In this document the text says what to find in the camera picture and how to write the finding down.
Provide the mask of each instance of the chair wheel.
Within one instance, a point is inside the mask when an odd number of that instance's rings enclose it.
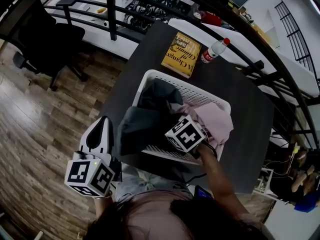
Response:
[[[57,90],[57,87],[56,86],[52,86],[50,87],[51,91],[55,92]]]
[[[89,76],[88,76],[87,74],[83,73],[83,74],[81,75],[80,80],[81,80],[81,82],[85,82],[85,81],[88,80],[88,78],[89,78]]]

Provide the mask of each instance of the phone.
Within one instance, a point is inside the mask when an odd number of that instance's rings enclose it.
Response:
[[[204,190],[199,185],[195,186],[194,198],[209,198],[212,200],[214,199],[213,196],[208,191]]]

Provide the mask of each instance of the person's arm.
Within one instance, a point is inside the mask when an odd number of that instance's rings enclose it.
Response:
[[[238,200],[230,181],[211,149],[200,144],[197,150],[200,153],[214,199],[234,217],[239,214],[247,214],[248,211]]]
[[[106,198],[95,198],[94,199],[94,205],[95,205],[95,215],[96,219],[99,219],[99,217],[102,215],[104,210],[113,203],[111,195]]]

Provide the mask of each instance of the cable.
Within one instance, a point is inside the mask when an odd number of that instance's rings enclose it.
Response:
[[[271,164],[271,163],[285,163],[285,162],[288,162],[290,160],[291,156],[289,156],[288,160],[286,161],[271,161],[271,162],[268,162],[266,165],[263,165],[264,167],[266,167],[268,164]]]
[[[286,175],[286,174],[288,173],[288,170],[287,170],[287,172],[284,173],[284,174],[279,174],[279,173],[276,173],[275,171],[273,171],[273,173],[276,174],[276,175],[283,176],[283,175]]]
[[[278,178],[287,178],[287,177],[289,177],[289,175],[287,175],[287,176],[284,176],[284,177],[272,177],[272,179],[278,179]]]
[[[201,132],[203,132],[205,134],[207,141],[209,141],[209,136],[208,136],[207,132],[203,128],[201,128]]]
[[[204,176],[206,176],[206,175],[207,175],[207,174],[204,173],[204,174],[201,174],[201,175],[198,175],[198,176],[194,176],[194,177],[192,177],[191,179],[189,179],[188,181],[186,181],[185,184],[188,184],[188,183],[190,183],[191,181],[193,181],[194,179],[202,178],[202,177],[204,177]]]
[[[217,154],[217,151],[215,150],[215,148],[213,146],[211,146],[208,142],[206,141],[201,141],[202,144],[206,145],[209,149],[211,149],[213,155],[215,156],[216,159],[218,159],[218,154]],[[198,179],[198,178],[202,178],[204,176],[206,176],[207,174],[204,173],[204,174],[201,174],[201,175],[198,175],[198,176],[194,176],[192,177],[191,179],[189,179],[188,181],[185,182],[185,184],[188,184],[190,183],[191,181],[193,181],[194,179]]]

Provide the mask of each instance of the chair backrest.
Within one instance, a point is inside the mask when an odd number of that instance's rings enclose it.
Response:
[[[15,45],[27,59],[35,47],[46,46],[45,36],[55,24],[41,0],[18,0],[0,21],[0,38]]]

